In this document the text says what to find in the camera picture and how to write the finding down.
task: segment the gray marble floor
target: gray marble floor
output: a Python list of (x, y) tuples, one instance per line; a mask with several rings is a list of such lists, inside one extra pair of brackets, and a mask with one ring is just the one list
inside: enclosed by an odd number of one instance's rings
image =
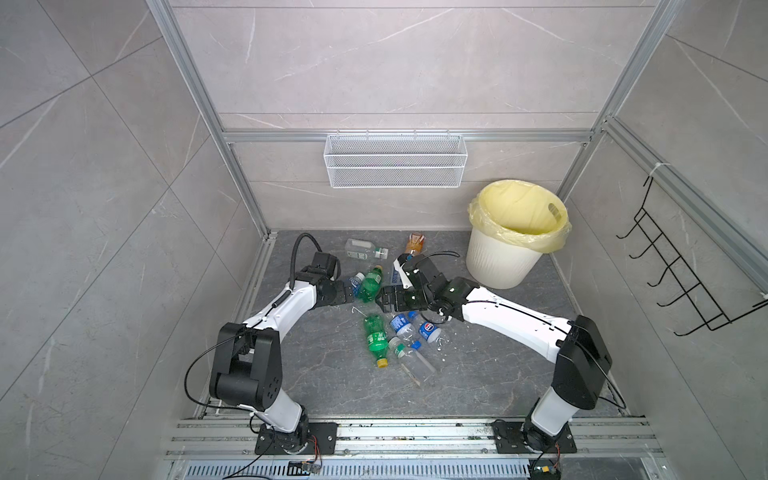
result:
[[(344, 277), (371, 267), (344, 254), (347, 238), (369, 240), (390, 249), (384, 263), (385, 281), (392, 260), (404, 249), (409, 232), (313, 231), (323, 251), (337, 255)], [(469, 242), (466, 231), (433, 231), (426, 235), (425, 252), (454, 250), (462, 258), (435, 257), (446, 277), (471, 278), (463, 256)], [(297, 231), (278, 233), (257, 296), (257, 310), (275, 297), (288, 279), (290, 251)], [(314, 246), (304, 240), (297, 269), (311, 259)], [(525, 281), (505, 298), (553, 316), (574, 318), (564, 287), (549, 256), (544, 255)], [(360, 306), (376, 311), (375, 304)], [(551, 382), (554, 365), (507, 337), (482, 326), (453, 320), (442, 326), (451, 343), (441, 352), (426, 346), (423, 354), (439, 371), (435, 385), (418, 387), (390, 359), (390, 367), (378, 369), (368, 352), (362, 316), (351, 305), (325, 307), (308, 312), (282, 342), (283, 388), (316, 415), (526, 415)], [(600, 401), (595, 410), (581, 415), (618, 415)]]

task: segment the wire basket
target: wire basket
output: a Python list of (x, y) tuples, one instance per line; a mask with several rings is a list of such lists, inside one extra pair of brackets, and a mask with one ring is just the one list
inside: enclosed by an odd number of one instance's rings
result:
[(323, 152), (333, 188), (458, 187), (467, 162), (460, 134), (332, 134)]

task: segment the green plastic bottle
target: green plastic bottle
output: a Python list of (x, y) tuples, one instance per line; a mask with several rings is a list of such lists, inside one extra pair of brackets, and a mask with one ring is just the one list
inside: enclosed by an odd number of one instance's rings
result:
[(388, 366), (386, 359), (386, 349), (388, 343), (384, 333), (384, 320), (381, 315), (368, 315), (362, 325), (366, 329), (366, 339), (368, 341), (368, 350), (376, 358), (376, 366), (380, 369)]
[(382, 283), (383, 270), (381, 265), (376, 265), (366, 274), (366, 278), (363, 279), (360, 286), (360, 291), (357, 293), (357, 298), (361, 299), (364, 303), (368, 303), (376, 298)]

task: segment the white trash can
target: white trash can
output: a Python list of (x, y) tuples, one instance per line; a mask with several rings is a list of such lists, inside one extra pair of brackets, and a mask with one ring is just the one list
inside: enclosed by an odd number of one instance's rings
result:
[(475, 280), (491, 288), (519, 285), (543, 253), (565, 245), (571, 231), (560, 199), (522, 180), (486, 186), (468, 211), (472, 236), (467, 268)]

